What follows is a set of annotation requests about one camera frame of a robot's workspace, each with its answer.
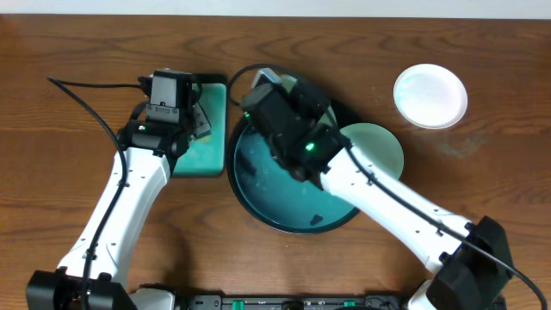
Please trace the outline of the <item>mint plate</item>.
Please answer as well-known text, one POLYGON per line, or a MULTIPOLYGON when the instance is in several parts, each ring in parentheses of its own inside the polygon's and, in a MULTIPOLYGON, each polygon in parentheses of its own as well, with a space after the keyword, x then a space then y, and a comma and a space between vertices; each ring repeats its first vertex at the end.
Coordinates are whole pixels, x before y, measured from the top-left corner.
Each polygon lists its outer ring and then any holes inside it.
POLYGON ((404 169, 404 152, 397 138, 384 127, 356 123, 340 129, 374 164, 398 180, 404 169))
MULTIPOLYGON (((284 90, 290 93, 294 89, 295 85, 297 84, 297 79, 287 74, 278 75, 270 68, 262 68, 256 72, 255 77, 251 83, 251 89, 254 89, 257 86, 260 86, 261 84, 266 84, 266 83, 280 84, 284 90)), ((331 123, 330 117, 332 117, 334 121, 337 121, 337 118, 335 116, 335 113, 332 107, 329 107, 325 111, 323 116, 319 119, 319 123, 324 123, 326 125, 331 126, 332 123, 331 123)))

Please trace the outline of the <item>white plate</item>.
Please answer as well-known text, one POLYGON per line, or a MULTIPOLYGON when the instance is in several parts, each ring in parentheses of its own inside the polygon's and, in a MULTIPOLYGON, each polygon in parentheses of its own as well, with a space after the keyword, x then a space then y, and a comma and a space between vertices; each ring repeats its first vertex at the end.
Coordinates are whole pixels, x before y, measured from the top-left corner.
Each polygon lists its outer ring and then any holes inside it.
POLYGON ((399 74, 393 100, 411 124, 431 130, 452 127, 467 112, 468 97, 463 82, 440 65, 413 65, 399 74))

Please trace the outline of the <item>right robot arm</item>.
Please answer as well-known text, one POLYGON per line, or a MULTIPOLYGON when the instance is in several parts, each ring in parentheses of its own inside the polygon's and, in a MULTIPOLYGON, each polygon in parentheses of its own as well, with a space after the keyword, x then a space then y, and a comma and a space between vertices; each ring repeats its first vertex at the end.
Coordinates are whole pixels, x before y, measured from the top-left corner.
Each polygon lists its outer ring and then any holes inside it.
POLYGON ((337 128, 331 99, 307 82, 256 82, 243 102, 274 160, 299 182, 348 202, 403 243, 433 274, 408 309, 489 309, 514 275, 504 228, 423 198, 337 128))

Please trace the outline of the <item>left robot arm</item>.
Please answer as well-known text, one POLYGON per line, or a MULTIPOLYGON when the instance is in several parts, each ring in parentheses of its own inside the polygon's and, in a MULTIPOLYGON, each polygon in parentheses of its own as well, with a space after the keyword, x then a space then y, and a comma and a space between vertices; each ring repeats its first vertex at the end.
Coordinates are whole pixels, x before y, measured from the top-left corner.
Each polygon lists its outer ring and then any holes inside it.
POLYGON ((127 292, 131 258, 160 191, 173 177, 198 177, 190 167, 194 126, 209 128, 198 103, 186 108, 143 102, 118 137, 108 183, 86 227, 54 271, 31 276, 30 309, 182 309, 179 294, 161 284, 127 292))

